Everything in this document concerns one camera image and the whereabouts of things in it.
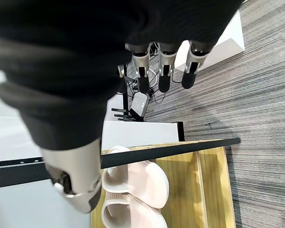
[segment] black metal bar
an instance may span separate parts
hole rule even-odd
[[[240,143],[240,138],[216,140],[209,142],[198,142],[190,144],[182,144],[177,146],[166,146],[152,149],[144,149],[139,151],[130,151],[122,153],[104,154],[101,156],[101,168],[109,168],[118,165],[129,164],[152,160],[161,157],[172,156],[176,154],[206,150],[221,146],[228,146]],[[6,161],[9,163],[17,163],[17,165],[0,166],[0,187],[6,187],[16,184],[24,184],[34,181],[50,179],[46,171],[44,162],[34,162],[30,164],[18,165],[20,161]]]
[[[146,160],[152,160],[162,157],[173,156],[182,153],[189,153],[195,151],[201,151],[221,146],[234,145],[241,142],[240,138],[223,139],[208,142],[197,142],[182,144],[176,146],[166,146],[151,148],[139,151],[126,151],[122,153],[111,153],[102,155],[101,168],[110,168],[118,165],[125,165],[134,162],[141,162]]]
[[[50,179],[44,162],[0,167],[0,187]]]
[[[29,164],[29,163],[41,162],[41,161],[43,161],[42,157],[16,159],[16,160],[6,160],[6,161],[0,161],[0,166]]]
[[[185,141],[185,131],[184,131],[184,123],[182,121],[178,121],[177,123],[177,133],[179,135],[179,141]]]

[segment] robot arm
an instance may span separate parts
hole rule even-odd
[[[149,90],[149,43],[160,44],[161,91],[175,53],[191,40],[182,85],[196,70],[241,0],[0,0],[0,98],[19,110],[40,147],[54,188],[83,213],[100,197],[100,149],[107,100],[132,60]],[[130,52],[125,50],[129,44]]]

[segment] black cable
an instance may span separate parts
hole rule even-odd
[[[120,94],[120,93],[117,93],[118,95],[125,95],[125,94]],[[130,95],[127,95],[128,97],[132,97],[133,98],[133,96],[130,96]]]
[[[174,74],[172,75],[172,82],[181,83],[181,82],[174,81],[174,80],[173,80],[173,76],[174,76]]]
[[[127,81],[127,84],[128,84],[128,86],[129,86],[129,89],[131,90],[131,93],[132,93],[132,96],[133,96],[133,95],[134,95],[134,92],[133,92],[133,90],[131,89],[130,84],[129,84],[128,81]]]
[[[156,101],[156,96],[155,96],[155,94],[154,94],[154,101],[155,101],[157,104],[160,104],[160,103],[165,99],[165,96],[166,96],[166,93],[163,94],[162,100],[161,100],[160,102],[157,102],[157,101]]]
[[[155,76],[151,79],[151,81],[149,82],[149,84],[154,80],[154,78],[158,75],[159,71],[157,71],[157,73],[155,74]]]

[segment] metal joint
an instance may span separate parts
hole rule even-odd
[[[185,72],[187,74],[190,73],[190,68],[191,68],[191,64],[192,63],[198,63],[198,67],[196,68],[194,73],[197,73],[197,70],[203,65],[206,57],[208,56],[208,53],[206,53],[203,56],[197,56],[195,54],[193,54],[192,50],[192,41],[190,41],[190,48],[188,50],[188,54],[187,54],[187,60],[186,60],[186,67],[185,67]]]

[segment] white wall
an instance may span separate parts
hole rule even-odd
[[[102,150],[116,145],[131,147],[178,141],[176,123],[105,121]]]

